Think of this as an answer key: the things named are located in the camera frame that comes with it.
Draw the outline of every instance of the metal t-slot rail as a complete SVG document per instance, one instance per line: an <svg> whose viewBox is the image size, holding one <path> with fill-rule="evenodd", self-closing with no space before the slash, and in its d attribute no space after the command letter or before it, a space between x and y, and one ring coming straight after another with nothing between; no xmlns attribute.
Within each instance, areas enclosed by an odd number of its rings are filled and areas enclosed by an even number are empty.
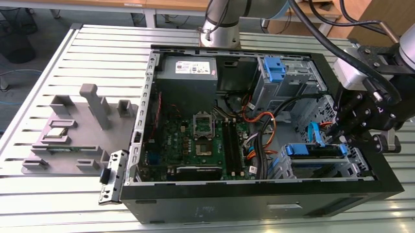
<svg viewBox="0 0 415 233"><path fill-rule="evenodd" d="M340 49L352 46L343 39L332 42ZM243 233L267 229L281 233L363 230L407 233L415 229L415 124L411 122L396 132L401 153L385 154L405 191L329 218L140 225L124 204L97 205L99 177L24 175L22 159L52 113L48 105L53 95L69 95L73 101L85 101L78 88L82 83L95 83L97 95L105 96L108 103L127 99L140 105L137 93L141 93L151 44L197 46L197 33L95 25L69 30L0 140L0 227L20 227L1 228L0 232L165 232L165 228L180 228L180 232L211 229ZM247 50L321 53L331 65L336 60L308 36L241 33L240 44Z"/></svg>

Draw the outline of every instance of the green circuit board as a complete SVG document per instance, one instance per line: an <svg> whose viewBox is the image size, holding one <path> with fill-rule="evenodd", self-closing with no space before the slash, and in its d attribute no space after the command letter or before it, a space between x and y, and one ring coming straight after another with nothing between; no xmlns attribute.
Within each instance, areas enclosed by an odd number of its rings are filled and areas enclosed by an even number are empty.
<svg viewBox="0 0 415 233"><path fill-rule="evenodd" d="M251 179L241 154L240 160L244 173L233 176L227 174L221 128L221 121L216 120L213 122L213 138L201 137L195 139L192 119L167 120L160 127L161 134L157 149L149 149L145 153L148 165L143 169L148 181L167 181L169 169L181 166L220 167L223 169L221 180ZM236 130L241 144L243 137L248 134L247 123L237 123ZM209 121L197 121L196 131L208 132Z"/></svg>

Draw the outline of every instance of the motherboard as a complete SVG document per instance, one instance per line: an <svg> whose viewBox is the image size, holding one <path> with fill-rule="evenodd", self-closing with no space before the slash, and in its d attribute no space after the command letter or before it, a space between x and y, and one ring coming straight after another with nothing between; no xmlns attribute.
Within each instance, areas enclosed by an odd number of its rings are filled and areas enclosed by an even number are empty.
<svg viewBox="0 0 415 233"><path fill-rule="evenodd" d="M248 180L243 141L248 125L209 114L165 120L159 137L145 145L143 181Z"/></svg>

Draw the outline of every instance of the power supply label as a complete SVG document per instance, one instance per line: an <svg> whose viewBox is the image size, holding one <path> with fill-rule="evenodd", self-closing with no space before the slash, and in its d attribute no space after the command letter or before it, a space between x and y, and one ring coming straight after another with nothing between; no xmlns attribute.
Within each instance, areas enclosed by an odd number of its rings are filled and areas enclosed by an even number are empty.
<svg viewBox="0 0 415 233"><path fill-rule="evenodd" d="M176 74L209 74L209 63L177 61Z"/></svg>

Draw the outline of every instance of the black trash bin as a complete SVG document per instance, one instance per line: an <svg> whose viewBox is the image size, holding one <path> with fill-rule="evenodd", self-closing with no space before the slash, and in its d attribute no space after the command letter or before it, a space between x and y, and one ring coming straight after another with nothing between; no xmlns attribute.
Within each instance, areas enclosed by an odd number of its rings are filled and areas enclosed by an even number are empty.
<svg viewBox="0 0 415 233"><path fill-rule="evenodd" d="M36 57L25 32L5 20L0 21L0 54L14 64L28 62Z"/></svg>
<svg viewBox="0 0 415 233"><path fill-rule="evenodd" d="M9 24L26 35L37 32L37 25L33 20L30 8L0 7L0 13Z"/></svg>

